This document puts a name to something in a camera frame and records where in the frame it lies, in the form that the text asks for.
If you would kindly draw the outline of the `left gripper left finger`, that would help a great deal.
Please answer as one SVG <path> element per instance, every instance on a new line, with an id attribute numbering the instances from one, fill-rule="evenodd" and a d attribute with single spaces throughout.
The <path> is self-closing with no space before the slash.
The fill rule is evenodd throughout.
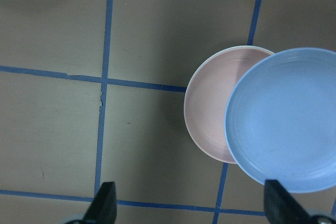
<path id="1" fill-rule="evenodd" d="M 82 217 L 71 218 L 62 223 L 113 224 L 116 219 L 116 185 L 115 182 L 104 182 Z"/>

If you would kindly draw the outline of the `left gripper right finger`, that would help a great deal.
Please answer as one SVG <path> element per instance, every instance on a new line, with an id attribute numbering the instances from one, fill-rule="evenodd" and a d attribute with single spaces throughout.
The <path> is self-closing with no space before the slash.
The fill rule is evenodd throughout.
<path id="1" fill-rule="evenodd" d="M 304 209 L 273 179 L 265 180 L 264 213 L 269 223 L 335 223 L 335 217 L 320 211 Z"/>

